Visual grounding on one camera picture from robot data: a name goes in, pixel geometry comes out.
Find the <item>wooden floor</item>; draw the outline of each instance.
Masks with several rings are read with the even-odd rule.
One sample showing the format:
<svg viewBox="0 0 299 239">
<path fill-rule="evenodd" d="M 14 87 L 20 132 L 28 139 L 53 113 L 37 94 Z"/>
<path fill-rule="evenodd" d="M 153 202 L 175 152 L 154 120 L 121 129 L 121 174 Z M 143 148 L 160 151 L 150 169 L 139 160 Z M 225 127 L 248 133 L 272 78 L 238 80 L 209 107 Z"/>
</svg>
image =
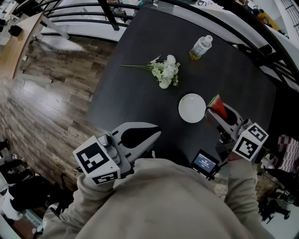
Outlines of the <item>wooden floor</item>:
<svg viewBox="0 0 299 239">
<path fill-rule="evenodd" d="M 65 173 L 72 190 L 77 166 L 73 150 L 102 134 L 85 115 L 114 48 L 114 43 L 100 40 L 44 36 L 31 43 L 21 68 L 26 74 L 48 76 L 53 83 L 0 79 L 2 139 L 8 138 L 11 152 L 48 180 L 60 183 Z"/>
</svg>

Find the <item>sleeve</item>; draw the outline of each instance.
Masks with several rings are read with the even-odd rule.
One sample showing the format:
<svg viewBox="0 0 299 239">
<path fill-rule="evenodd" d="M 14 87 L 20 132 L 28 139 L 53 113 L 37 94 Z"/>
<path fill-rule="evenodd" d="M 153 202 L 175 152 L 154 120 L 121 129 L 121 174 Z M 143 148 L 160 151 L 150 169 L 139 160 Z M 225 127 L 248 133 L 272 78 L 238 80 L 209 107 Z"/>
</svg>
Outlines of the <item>sleeve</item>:
<svg viewBox="0 0 299 239">
<path fill-rule="evenodd" d="M 78 190 L 74 192 L 74 202 L 70 204 L 60 219 L 54 217 L 43 231 L 43 239 L 75 238 L 82 227 L 113 194 L 113 182 L 95 185 L 84 174 L 77 180 Z"/>
<path fill-rule="evenodd" d="M 229 163 L 230 174 L 225 203 L 254 238 L 273 239 L 274 237 L 262 226 L 258 214 L 257 175 L 251 162 L 240 159 Z"/>
</svg>

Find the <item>flower bouquet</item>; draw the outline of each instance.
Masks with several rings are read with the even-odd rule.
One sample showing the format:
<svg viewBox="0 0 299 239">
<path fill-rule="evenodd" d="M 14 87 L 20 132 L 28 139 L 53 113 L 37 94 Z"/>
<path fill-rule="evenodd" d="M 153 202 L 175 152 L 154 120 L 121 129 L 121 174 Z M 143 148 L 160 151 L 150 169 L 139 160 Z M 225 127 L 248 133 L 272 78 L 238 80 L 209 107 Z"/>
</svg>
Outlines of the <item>flower bouquet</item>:
<svg viewBox="0 0 299 239">
<path fill-rule="evenodd" d="M 122 66 L 138 67 L 138 68 L 151 71 L 151 73 L 157 78 L 157 81 L 159 82 L 159 86 L 162 89 L 166 89 L 171 83 L 174 86 L 178 86 L 178 67 L 180 66 L 180 63 L 176 62 L 176 59 L 173 55 L 168 55 L 167 60 L 163 62 L 157 62 L 159 58 L 160 56 L 152 60 L 147 65 L 122 65 Z"/>
</svg>

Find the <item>hand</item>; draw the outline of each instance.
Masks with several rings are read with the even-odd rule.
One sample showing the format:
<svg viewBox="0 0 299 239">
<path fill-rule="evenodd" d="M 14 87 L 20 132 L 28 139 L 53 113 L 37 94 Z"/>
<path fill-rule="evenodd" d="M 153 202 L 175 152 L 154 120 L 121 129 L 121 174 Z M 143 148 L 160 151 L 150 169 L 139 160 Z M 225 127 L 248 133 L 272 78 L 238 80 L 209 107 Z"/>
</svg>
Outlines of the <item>hand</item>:
<svg viewBox="0 0 299 239">
<path fill-rule="evenodd" d="M 236 160 L 239 160 L 239 159 L 242 159 L 242 157 L 235 154 L 234 152 L 231 152 L 228 155 L 228 161 L 236 161 Z"/>
</svg>

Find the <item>white plate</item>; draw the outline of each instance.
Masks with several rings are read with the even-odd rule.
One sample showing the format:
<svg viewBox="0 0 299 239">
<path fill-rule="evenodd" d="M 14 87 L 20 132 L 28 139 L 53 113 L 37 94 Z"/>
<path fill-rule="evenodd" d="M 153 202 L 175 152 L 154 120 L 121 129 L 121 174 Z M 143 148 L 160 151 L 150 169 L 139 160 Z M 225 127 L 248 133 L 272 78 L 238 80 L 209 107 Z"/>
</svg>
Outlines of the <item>white plate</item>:
<svg viewBox="0 0 299 239">
<path fill-rule="evenodd" d="M 182 119 L 188 123 L 197 123 L 205 116 L 206 103 L 197 94 L 185 95 L 178 104 L 178 112 Z"/>
</svg>

